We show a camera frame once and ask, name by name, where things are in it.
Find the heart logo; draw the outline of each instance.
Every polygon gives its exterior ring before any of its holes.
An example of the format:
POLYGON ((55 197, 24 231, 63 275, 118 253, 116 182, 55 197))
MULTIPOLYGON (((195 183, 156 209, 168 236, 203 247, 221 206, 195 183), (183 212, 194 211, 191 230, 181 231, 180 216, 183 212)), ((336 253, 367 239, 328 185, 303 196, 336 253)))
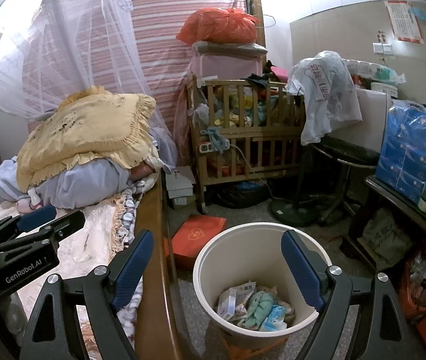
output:
POLYGON ((190 234, 188 234, 188 239, 190 241, 196 241, 197 239, 200 239, 204 236, 205 234, 203 233, 203 230, 201 230, 199 227, 195 227, 192 228, 190 234))

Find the red bag on wall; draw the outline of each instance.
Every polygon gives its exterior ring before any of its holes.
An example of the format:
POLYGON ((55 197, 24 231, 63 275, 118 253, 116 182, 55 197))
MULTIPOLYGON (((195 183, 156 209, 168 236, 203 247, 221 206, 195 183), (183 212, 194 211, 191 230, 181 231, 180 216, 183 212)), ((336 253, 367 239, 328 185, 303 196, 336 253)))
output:
POLYGON ((254 43, 259 20, 237 8, 203 8, 192 13, 176 39, 188 46, 198 41, 254 43))

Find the blue plastic bag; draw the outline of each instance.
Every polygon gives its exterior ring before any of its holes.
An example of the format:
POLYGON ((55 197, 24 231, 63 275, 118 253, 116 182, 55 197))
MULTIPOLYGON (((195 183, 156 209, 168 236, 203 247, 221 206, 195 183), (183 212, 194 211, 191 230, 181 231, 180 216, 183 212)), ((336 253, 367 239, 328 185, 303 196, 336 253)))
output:
POLYGON ((418 203, 426 187, 426 107, 395 100, 375 176, 418 203))

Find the white trash can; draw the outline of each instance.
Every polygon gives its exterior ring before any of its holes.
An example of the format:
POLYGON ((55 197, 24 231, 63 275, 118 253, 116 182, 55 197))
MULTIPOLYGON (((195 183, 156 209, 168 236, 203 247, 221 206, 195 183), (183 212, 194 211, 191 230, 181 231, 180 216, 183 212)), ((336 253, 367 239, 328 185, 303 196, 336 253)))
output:
POLYGON ((331 260, 312 237, 279 223, 246 223, 225 230, 200 251, 193 270, 193 284, 198 300, 208 316, 219 327, 225 341, 243 349, 271 345, 312 323, 318 317, 308 306, 281 253, 281 237, 295 230, 308 249, 316 251, 327 265, 331 260), (216 313, 218 299, 224 290, 247 281, 257 285, 276 286, 278 297, 295 308, 294 325, 279 332, 256 332, 224 321, 216 313))

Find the metal bolt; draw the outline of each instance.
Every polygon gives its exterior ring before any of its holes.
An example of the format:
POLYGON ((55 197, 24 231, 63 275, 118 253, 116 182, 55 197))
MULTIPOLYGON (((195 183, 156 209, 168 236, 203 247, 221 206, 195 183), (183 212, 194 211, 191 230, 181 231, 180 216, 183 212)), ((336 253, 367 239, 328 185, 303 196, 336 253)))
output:
POLYGON ((104 265, 100 265, 94 269, 94 274, 96 276, 101 276, 101 275, 104 275, 106 271, 107 271, 106 267, 104 265))
POLYGON ((53 284, 56 283, 59 279, 59 276, 57 274, 52 274, 50 276, 48 276, 48 283, 49 284, 53 284))
POLYGON ((388 281, 388 275, 384 274, 383 272, 380 272, 379 274, 376 275, 379 281, 382 281, 384 283, 386 283, 388 281))
POLYGON ((338 266, 336 266, 336 265, 332 265, 330 268, 328 268, 328 270, 330 271, 330 273, 331 273, 332 275, 335 275, 335 276, 339 276, 339 275, 341 275, 341 273, 343 272, 343 271, 341 270, 341 268, 340 268, 340 267, 338 267, 338 266))

